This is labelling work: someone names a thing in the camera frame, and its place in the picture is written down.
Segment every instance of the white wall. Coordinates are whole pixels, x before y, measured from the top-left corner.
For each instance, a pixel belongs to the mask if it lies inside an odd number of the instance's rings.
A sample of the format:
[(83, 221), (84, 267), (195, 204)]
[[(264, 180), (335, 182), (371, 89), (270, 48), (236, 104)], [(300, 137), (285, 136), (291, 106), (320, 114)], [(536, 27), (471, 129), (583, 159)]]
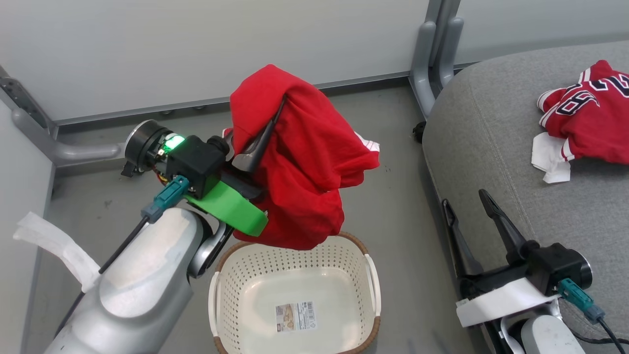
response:
[(229, 96), (268, 63), (313, 83), (410, 69), (428, 0), (20, 0), (0, 65), (54, 119)]
[(37, 247), (13, 239), (16, 223), (29, 211), (42, 215), (48, 200), (52, 164), (11, 121), (0, 91), (0, 343), (3, 354), (21, 350)]
[(456, 64), (629, 39), (627, 0), (461, 0), (457, 16), (465, 25)]

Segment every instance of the gray sofa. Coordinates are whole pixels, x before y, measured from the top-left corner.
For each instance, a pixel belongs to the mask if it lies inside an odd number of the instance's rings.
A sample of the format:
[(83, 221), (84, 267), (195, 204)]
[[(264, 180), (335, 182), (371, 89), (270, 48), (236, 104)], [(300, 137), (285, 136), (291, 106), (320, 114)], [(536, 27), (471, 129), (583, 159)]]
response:
[[(594, 280), (587, 292), (607, 312), (616, 335), (629, 338), (629, 166), (575, 160), (570, 182), (548, 185), (544, 172), (531, 165), (533, 138), (544, 131), (537, 98), (576, 83), (599, 59), (629, 72), (629, 42), (537, 50), (464, 69), (438, 97), (423, 149), (439, 198), (450, 200), (486, 270), (506, 260), (479, 200), (480, 188), (528, 239), (542, 246), (560, 242), (588, 259)], [(607, 337), (570, 304), (562, 301), (561, 311), (582, 335)], [(618, 352), (613, 345), (583, 347), (587, 353)]]

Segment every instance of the black cable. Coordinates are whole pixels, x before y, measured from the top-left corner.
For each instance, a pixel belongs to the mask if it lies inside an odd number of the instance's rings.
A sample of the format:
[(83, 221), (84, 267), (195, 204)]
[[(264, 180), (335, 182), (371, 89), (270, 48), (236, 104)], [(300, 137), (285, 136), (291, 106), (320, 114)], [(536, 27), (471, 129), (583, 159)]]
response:
[[(577, 331), (574, 331), (573, 329), (571, 329), (570, 332), (572, 332), (572, 334), (574, 335), (575, 338), (577, 338), (580, 341), (584, 341), (586, 343), (590, 343), (590, 344), (614, 344), (614, 341), (611, 340), (611, 338), (603, 338), (603, 339), (600, 339), (600, 340), (595, 340), (595, 339), (592, 339), (592, 338), (583, 337), (582, 335), (580, 335)], [(626, 340), (624, 338), (618, 338), (618, 341), (621, 344), (629, 345), (629, 340)]]
[[(148, 216), (145, 216), (145, 217), (142, 218), (142, 220), (140, 220), (138, 225), (133, 229), (133, 231), (131, 231), (129, 236), (126, 237), (126, 239), (122, 242), (122, 244), (120, 244), (120, 246), (118, 246), (118, 249), (116, 249), (116, 251), (109, 257), (107, 262), (105, 262), (105, 264), (103, 264), (101, 269), (98, 270), (99, 274), (103, 274), (109, 268), (109, 266), (111, 266), (111, 264), (114, 263), (114, 261), (118, 258), (118, 256), (125, 250), (125, 248), (127, 246), (129, 246), (131, 241), (133, 241), (135, 236), (137, 236), (140, 233), (140, 230), (142, 230), (142, 227), (144, 227), (144, 225), (147, 222), (148, 222)], [(70, 316), (74, 313), (74, 310), (77, 308), (77, 306), (79, 305), (79, 303), (83, 299), (83, 296), (85, 296), (85, 293), (81, 292), (77, 296), (77, 298), (74, 299), (74, 302), (72, 303), (72, 306), (70, 306), (70, 309), (68, 310), (68, 312), (66, 312), (66, 314), (64, 316), (64, 319), (61, 320), (61, 323), (59, 324), (59, 327), (57, 327), (57, 331), (55, 332), (55, 337), (57, 337), (59, 332), (61, 332), (61, 330), (65, 327), (65, 324), (68, 323), (68, 320), (70, 319)]]
[(620, 351), (621, 354), (625, 354), (625, 350), (623, 349), (623, 346), (620, 345), (618, 338), (616, 338), (616, 336), (614, 335), (614, 332), (612, 332), (611, 329), (607, 326), (607, 324), (605, 323), (605, 320), (602, 317), (599, 317), (598, 323), (601, 325), (601, 327), (603, 327), (603, 329), (610, 336), (611, 340), (616, 345), (616, 348), (618, 348), (618, 351)]
[(101, 267), (101, 269), (98, 270), (98, 272), (100, 274), (103, 274), (107, 268), (109, 268), (109, 266), (111, 266), (112, 263), (114, 263), (114, 261), (116, 260), (116, 258), (118, 258), (118, 256), (122, 253), (122, 251), (125, 250), (125, 248), (127, 246), (129, 246), (129, 244), (131, 243), (131, 241), (133, 241), (133, 239), (135, 238), (135, 236), (137, 236), (140, 233), (140, 230), (142, 230), (142, 227), (144, 227), (144, 225), (148, 222), (148, 216), (145, 216), (142, 218), (142, 220), (140, 220), (140, 222), (138, 223), (138, 225), (135, 227), (135, 229), (133, 229), (133, 231), (131, 231), (131, 233), (129, 234), (129, 236), (126, 237), (126, 239), (124, 240), (124, 242), (122, 242), (122, 244), (118, 247), (118, 249), (114, 252), (114, 254), (111, 255), (111, 257), (109, 257), (109, 259), (107, 260), (107, 262), (105, 262), (105, 264), (103, 264), (103, 266)]

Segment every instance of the white tape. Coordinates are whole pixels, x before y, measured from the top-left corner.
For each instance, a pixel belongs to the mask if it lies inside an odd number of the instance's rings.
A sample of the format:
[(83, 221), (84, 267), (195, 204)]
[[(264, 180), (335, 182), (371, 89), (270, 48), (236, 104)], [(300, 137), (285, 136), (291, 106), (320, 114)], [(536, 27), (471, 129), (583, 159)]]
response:
[(33, 212), (18, 222), (13, 238), (36, 244), (59, 257), (81, 283), (83, 292), (91, 289), (100, 276), (98, 264), (70, 236)]

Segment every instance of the laundry basket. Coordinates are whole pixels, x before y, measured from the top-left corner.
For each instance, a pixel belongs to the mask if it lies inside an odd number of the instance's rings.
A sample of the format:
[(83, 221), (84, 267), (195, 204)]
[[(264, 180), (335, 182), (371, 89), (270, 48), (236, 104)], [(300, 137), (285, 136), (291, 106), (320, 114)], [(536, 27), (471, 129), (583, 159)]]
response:
[(238, 243), (208, 298), (221, 354), (360, 353), (376, 338), (380, 308), (374, 262), (344, 232), (310, 251)]

